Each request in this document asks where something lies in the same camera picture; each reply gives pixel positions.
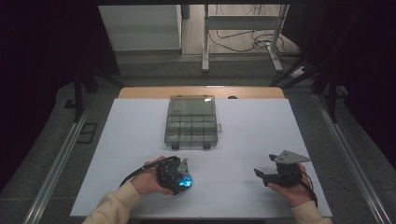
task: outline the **sleeve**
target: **sleeve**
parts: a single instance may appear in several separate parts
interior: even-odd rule
[[[320,214],[314,201],[291,208],[291,212],[299,224],[332,224],[331,219]]]
[[[119,189],[106,194],[84,220],[88,223],[127,223],[131,208],[141,199],[140,194],[128,181]]]

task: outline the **clear plastic organizer box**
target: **clear plastic organizer box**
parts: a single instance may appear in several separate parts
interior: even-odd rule
[[[165,144],[181,147],[215,147],[218,143],[215,97],[171,96],[166,120]]]

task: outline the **hand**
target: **hand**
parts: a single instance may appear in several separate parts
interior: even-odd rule
[[[155,161],[165,159],[164,156],[157,158]],[[147,161],[145,165],[151,164],[155,161]],[[155,167],[149,168],[143,171],[140,175],[135,176],[130,180],[131,184],[134,185],[139,194],[150,194],[152,192],[160,192],[162,194],[173,195],[173,191],[170,189],[162,188],[157,181]]]
[[[306,173],[305,167],[299,163],[300,170],[304,173]],[[305,174],[303,174],[303,181],[307,186],[311,187],[311,183],[309,183],[308,178],[306,177]],[[311,201],[311,197],[308,193],[308,191],[301,186],[300,184],[290,187],[290,188],[283,188],[280,187],[279,185],[269,183],[268,188],[283,194],[289,201],[289,204],[291,207],[296,207],[298,205],[301,205],[303,203],[307,203]]]

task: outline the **white wall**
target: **white wall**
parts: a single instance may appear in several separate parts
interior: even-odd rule
[[[114,51],[181,49],[180,5],[99,6]]]

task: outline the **white tabletop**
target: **white tabletop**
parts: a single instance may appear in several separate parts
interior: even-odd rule
[[[216,147],[172,150],[164,139],[169,100],[116,99],[71,216],[87,216],[103,195],[145,161],[187,158],[192,188],[176,196],[153,193],[131,211],[136,218],[292,217],[288,202],[255,176],[274,174],[269,154],[283,150],[309,157],[287,99],[216,99],[222,132]],[[312,162],[305,162],[318,195],[318,209],[332,213]]]

